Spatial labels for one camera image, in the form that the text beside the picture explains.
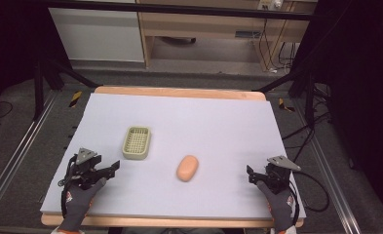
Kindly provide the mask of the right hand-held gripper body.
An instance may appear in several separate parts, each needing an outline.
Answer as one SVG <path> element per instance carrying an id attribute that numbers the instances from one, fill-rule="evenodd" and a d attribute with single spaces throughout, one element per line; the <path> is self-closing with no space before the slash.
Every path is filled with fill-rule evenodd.
<path id="1" fill-rule="evenodd" d="M 286 156 L 271 157 L 267 161 L 265 184 L 274 194 L 288 189 L 291 173 L 301 171 L 301 168 Z"/>

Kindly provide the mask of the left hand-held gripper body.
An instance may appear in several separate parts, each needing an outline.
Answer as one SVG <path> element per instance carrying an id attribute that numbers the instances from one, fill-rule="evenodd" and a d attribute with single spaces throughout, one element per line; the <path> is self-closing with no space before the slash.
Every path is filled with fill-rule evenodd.
<path id="1" fill-rule="evenodd" d="M 75 164 L 71 167 L 71 180 L 83 190 L 91 188 L 100 180 L 99 171 L 95 169 L 100 162 L 100 155 L 81 147 L 76 154 Z"/>

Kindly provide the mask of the green soap dish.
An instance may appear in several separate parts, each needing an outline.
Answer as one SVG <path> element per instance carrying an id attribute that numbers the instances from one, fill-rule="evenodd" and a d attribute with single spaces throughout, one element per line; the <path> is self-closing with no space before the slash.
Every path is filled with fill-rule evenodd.
<path id="1" fill-rule="evenodd" d="M 122 147 L 123 156 L 129 160 L 144 160 L 148 155 L 151 131 L 143 126 L 127 129 Z"/>

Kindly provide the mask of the orange soap bar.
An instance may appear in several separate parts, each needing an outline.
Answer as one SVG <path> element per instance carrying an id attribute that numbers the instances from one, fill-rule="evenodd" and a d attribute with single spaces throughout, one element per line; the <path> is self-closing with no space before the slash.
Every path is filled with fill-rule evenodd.
<path id="1" fill-rule="evenodd" d="M 181 181 L 189 181 L 197 172 L 199 161 L 194 155 L 186 155 L 179 163 L 176 176 Z"/>

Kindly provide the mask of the yellow black floor tape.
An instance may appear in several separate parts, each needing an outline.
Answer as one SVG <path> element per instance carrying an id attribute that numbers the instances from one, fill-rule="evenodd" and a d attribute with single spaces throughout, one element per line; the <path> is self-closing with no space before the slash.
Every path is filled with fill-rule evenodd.
<path id="1" fill-rule="evenodd" d="M 295 112 L 294 107 L 285 105 L 285 101 L 283 98 L 279 98 L 279 108 L 288 112 Z"/>
<path id="2" fill-rule="evenodd" d="M 71 102 L 69 103 L 68 107 L 74 107 L 76 103 L 78 102 L 81 94 L 82 94 L 81 91 L 75 92 L 74 95 L 72 96 Z"/>

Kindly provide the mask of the black metal stand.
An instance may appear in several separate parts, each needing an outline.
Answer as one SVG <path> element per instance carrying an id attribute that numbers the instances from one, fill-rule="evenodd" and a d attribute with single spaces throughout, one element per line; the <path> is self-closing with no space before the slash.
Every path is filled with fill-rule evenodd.
<path id="1" fill-rule="evenodd" d="M 47 81 L 52 90 L 60 91 L 64 83 L 60 78 L 60 73 L 65 73 L 71 78 L 79 81 L 89 88 L 99 87 L 98 83 L 95 83 L 88 78 L 82 76 L 73 70 L 71 66 L 57 61 L 48 55 L 46 50 L 39 42 L 32 44 L 32 53 L 35 57 L 34 64 L 34 94 L 35 94 L 35 112 L 34 120 L 41 117 L 44 107 L 44 81 Z"/>
<path id="2" fill-rule="evenodd" d="M 282 78 L 273 81 L 272 83 L 265 85 L 262 88 L 255 89 L 256 92 L 266 94 L 274 88 L 277 88 L 284 83 L 291 81 L 292 84 L 289 88 L 289 96 L 291 98 L 298 98 L 303 91 L 306 91 L 305 98 L 305 110 L 304 117 L 306 123 L 314 128 L 315 120 L 313 113 L 313 97 L 314 97 L 314 84 L 315 78 L 314 74 L 316 73 L 317 67 L 320 63 L 321 56 L 327 51 L 327 45 L 319 44 L 317 45 L 306 57 L 305 59 L 288 75 L 283 76 Z"/>

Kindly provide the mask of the white cabinet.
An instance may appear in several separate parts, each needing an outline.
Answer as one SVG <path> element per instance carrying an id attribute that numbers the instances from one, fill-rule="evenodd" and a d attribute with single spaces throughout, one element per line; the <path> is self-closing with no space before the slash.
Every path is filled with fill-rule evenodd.
<path id="1" fill-rule="evenodd" d="M 144 62 L 136 13 L 49 11 L 70 59 Z"/>

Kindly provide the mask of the wooden desk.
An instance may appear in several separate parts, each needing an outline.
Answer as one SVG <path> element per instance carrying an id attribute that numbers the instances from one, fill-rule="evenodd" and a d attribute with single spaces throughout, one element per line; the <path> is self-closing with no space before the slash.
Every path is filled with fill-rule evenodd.
<path id="1" fill-rule="evenodd" d="M 229 8 L 232 10 L 258 10 L 259 0 L 135 0 L 139 4 L 160 4 Z M 283 0 L 279 11 L 308 13 L 315 11 L 318 0 Z M 302 41 L 308 27 L 305 20 L 250 19 L 234 17 L 140 13 L 144 54 L 151 55 L 153 39 L 171 38 L 217 38 L 243 39 L 254 43 L 254 49 L 264 70 L 277 67 L 278 51 L 284 44 Z"/>

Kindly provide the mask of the white power strip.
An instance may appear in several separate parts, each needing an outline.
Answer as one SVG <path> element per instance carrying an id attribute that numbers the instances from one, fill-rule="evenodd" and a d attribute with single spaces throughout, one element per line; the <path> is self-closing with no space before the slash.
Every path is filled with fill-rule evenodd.
<path id="1" fill-rule="evenodd" d="M 258 10 L 279 11 L 283 5 L 283 0 L 259 0 Z"/>

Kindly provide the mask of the metal floor rail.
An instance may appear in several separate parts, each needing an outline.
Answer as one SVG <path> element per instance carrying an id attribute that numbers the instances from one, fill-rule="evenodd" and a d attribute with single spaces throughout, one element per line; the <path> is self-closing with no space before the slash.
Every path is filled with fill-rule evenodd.
<path id="1" fill-rule="evenodd" d="M 309 126 L 311 131 L 316 131 L 316 120 L 314 117 L 313 105 L 308 101 L 303 102 L 300 98 L 293 100 L 295 107 L 302 110 L 299 115 L 303 124 Z M 349 203 L 340 187 L 338 180 L 332 171 L 322 146 L 316 136 L 311 139 L 311 145 L 314 153 L 314 157 L 317 161 L 318 167 L 326 184 L 326 189 L 331 199 L 331 204 L 335 207 L 338 217 L 342 223 L 342 226 L 346 234 L 362 234 L 360 226 L 349 206 Z"/>
<path id="2" fill-rule="evenodd" d="M 7 165 L 3 168 L 0 175 L 0 201 L 15 176 L 24 156 L 28 152 L 34 139 L 37 137 L 41 127 L 51 112 L 51 109 L 57 100 L 57 95 L 57 91 L 48 92 L 46 99 L 42 101 L 41 112 L 35 119 L 32 120 Z"/>

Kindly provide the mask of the black frame crossbar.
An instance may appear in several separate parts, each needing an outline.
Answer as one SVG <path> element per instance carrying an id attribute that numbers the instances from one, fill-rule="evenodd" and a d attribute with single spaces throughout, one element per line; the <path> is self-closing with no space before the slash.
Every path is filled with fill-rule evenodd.
<path id="1" fill-rule="evenodd" d="M 159 4 L 136 4 L 79 0 L 26 0 L 50 8 L 98 10 L 114 12 L 137 12 L 155 14 L 177 14 L 215 17 L 234 17 L 272 20 L 313 20 L 316 16 L 308 13 L 273 12 L 260 10 L 232 10 L 229 8 L 177 6 Z"/>

